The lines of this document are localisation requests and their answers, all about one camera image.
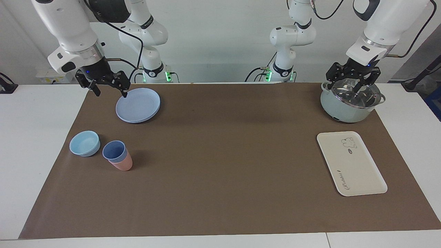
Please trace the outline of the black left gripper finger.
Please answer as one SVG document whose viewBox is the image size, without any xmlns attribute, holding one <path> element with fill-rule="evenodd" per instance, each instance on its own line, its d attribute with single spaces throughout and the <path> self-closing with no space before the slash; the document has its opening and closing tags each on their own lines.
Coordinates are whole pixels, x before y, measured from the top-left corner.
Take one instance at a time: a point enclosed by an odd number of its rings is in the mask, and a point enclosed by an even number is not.
<svg viewBox="0 0 441 248">
<path fill-rule="evenodd" d="M 336 82 L 348 78 L 350 74 L 351 68 L 349 66 L 335 62 L 326 72 L 326 80 L 329 81 L 326 89 L 330 90 Z"/>
<path fill-rule="evenodd" d="M 356 79 L 358 80 L 358 83 L 354 86 L 354 93 L 357 93 L 362 87 L 364 86 L 371 86 L 373 85 L 377 78 L 381 75 L 380 68 L 373 68 L 369 76 L 365 78 L 365 75 L 359 74 Z"/>
</svg>

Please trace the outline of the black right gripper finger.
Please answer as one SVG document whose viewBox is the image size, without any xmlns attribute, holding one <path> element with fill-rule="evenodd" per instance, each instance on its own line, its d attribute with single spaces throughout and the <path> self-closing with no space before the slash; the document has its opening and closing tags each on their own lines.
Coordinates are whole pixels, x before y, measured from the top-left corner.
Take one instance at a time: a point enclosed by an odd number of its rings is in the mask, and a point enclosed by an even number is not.
<svg viewBox="0 0 441 248">
<path fill-rule="evenodd" d="M 128 95 L 131 82 L 124 71 L 110 72 L 105 75 L 105 84 L 120 91 L 122 97 Z"/>
<path fill-rule="evenodd" d="M 98 86 L 96 85 L 95 80 L 92 80 L 90 82 L 82 72 L 76 72 L 75 78 L 82 88 L 85 88 L 85 89 L 92 91 L 97 97 L 100 96 L 101 91 L 98 88 Z"/>
</svg>

